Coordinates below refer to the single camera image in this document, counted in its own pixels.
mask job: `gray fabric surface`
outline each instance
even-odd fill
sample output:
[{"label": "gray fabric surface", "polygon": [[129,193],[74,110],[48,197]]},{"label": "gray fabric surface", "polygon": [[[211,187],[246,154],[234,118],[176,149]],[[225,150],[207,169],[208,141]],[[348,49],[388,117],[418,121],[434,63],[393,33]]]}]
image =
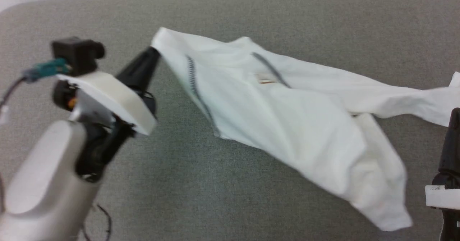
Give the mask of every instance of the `gray fabric surface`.
[{"label": "gray fabric surface", "polygon": [[[220,41],[249,36],[267,50],[421,89],[447,86],[460,66],[460,0],[58,0],[0,14],[0,89],[51,57],[49,42],[103,42],[101,70],[116,73],[160,26]],[[52,105],[53,79],[25,85],[0,128],[6,181],[41,133],[67,113]],[[382,232],[345,201],[254,148],[212,128],[166,65],[151,92],[160,126],[129,141],[111,164],[97,202],[125,240],[435,240],[441,214],[424,205],[446,128],[412,116],[378,120],[409,174],[414,226]],[[105,218],[91,213],[102,240]]]}]

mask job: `teal connector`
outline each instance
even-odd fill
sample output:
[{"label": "teal connector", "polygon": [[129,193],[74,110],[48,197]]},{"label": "teal connector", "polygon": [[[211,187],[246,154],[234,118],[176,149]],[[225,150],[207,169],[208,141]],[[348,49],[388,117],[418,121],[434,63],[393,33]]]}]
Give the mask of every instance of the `teal connector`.
[{"label": "teal connector", "polygon": [[53,59],[48,62],[39,63],[23,72],[27,83],[36,82],[44,77],[52,77],[57,74],[69,74],[71,67],[65,59]]}]

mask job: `orange component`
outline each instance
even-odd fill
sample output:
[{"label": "orange component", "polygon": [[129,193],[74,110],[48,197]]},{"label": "orange component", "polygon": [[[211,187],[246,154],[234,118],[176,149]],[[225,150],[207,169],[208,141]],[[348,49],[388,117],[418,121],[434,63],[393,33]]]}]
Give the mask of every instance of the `orange component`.
[{"label": "orange component", "polygon": [[67,106],[71,109],[73,109],[75,107],[77,103],[77,99],[74,97],[72,99],[70,99],[70,101],[67,103]]}]

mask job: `black cable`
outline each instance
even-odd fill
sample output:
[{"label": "black cable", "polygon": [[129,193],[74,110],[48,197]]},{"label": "black cable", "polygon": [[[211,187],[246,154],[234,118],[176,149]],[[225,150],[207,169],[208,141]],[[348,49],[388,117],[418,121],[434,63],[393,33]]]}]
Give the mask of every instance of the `black cable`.
[{"label": "black cable", "polygon": [[5,186],[3,185],[3,178],[0,174],[0,214],[5,211]]},{"label": "black cable", "polygon": [[8,101],[8,99],[10,98],[10,95],[14,92],[14,90],[22,83],[26,80],[25,77],[21,77],[20,79],[16,80],[16,82],[14,82],[10,88],[8,88],[8,90],[5,92],[5,94],[3,95],[2,99],[0,100],[0,112],[3,108],[3,106],[6,104],[6,102]]},{"label": "black cable", "polygon": [[[99,204],[97,204],[97,208],[99,208],[100,211],[102,211],[102,213],[105,214],[105,216],[107,217],[107,224],[108,224],[108,227],[107,227],[107,235],[105,236],[105,241],[109,241],[110,240],[110,236],[112,235],[112,217],[109,215],[109,213],[104,209],[102,208],[102,206],[100,206]],[[86,241],[92,241],[91,238],[89,237],[87,231],[86,231],[86,227],[85,227],[85,223],[82,224],[82,232],[83,232],[83,237],[85,238]]]},{"label": "black cable", "polygon": [[109,240],[110,240],[110,235],[112,234],[112,217],[109,215],[109,213],[108,213],[104,208],[102,208],[102,206],[100,206],[100,205],[98,204],[97,207],[98,207],[99,210],[101,210],[102,213],[104,213],[105,216],[107,217],[108,228],[107,228],[107,236],[105,237],[105,241],[109,241]]}]

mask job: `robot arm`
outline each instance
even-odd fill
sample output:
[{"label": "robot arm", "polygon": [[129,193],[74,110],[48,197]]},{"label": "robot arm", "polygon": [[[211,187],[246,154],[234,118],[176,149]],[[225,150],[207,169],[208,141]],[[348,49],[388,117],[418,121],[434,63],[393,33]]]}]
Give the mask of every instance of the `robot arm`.
[{"label": "robot arm", "polygon": [[160,58],[154,48],[116,77],[96,71],[100,43],[70,38],[52,48],[69,69],[59,75],[53,100],[71,115],[48,128],[11,181],[0,241],[77,240],[120,146],[156,125],[155,100],[146,92]]},{"label": "robot arm", "polygon": [[442,147],[439,173],[425,187],[427,206],[442,210],[440,241],[460,240],[460,108],[452,110]]}]

